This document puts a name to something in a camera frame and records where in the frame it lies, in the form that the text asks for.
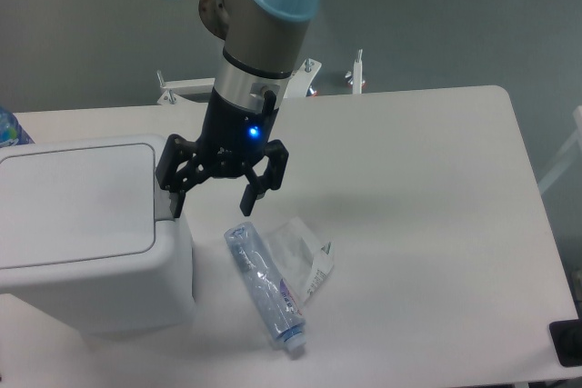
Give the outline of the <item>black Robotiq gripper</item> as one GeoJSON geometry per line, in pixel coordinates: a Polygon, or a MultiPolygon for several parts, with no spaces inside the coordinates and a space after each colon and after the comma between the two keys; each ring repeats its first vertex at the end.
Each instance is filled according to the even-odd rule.
{"type": "Polygon", "coordinates": [[[268,190],[281,187],[289,152],[278,139],[267,142],[278,114],[276,94],[268,90],[258,103],[254,112],[213,91],[199,138],[189,141],[179,134],[167,137],[156,180],[162,190],[169,192],[173,218],[181,216],[186,193],[210,176],[245,176],[247,185],[239,205],[243,216],[251,215],[256,201],[268,190]],[[266,169],[258,175],[253,165],[263,156],[267,158],[266,169]]]}

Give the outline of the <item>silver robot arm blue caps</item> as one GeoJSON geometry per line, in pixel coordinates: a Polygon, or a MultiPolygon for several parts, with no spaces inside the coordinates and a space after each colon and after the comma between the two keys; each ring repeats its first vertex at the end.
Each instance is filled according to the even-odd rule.
{"type": "Polygon", "coordinates": [[[279,189],[288,151],[271,132],[319,0],[214,0],[226,15],[223,57],[201,134],[170,135],[156,180],[179,217],[187,192],[206,180],[245,177],[240,208],[279,189]]]}

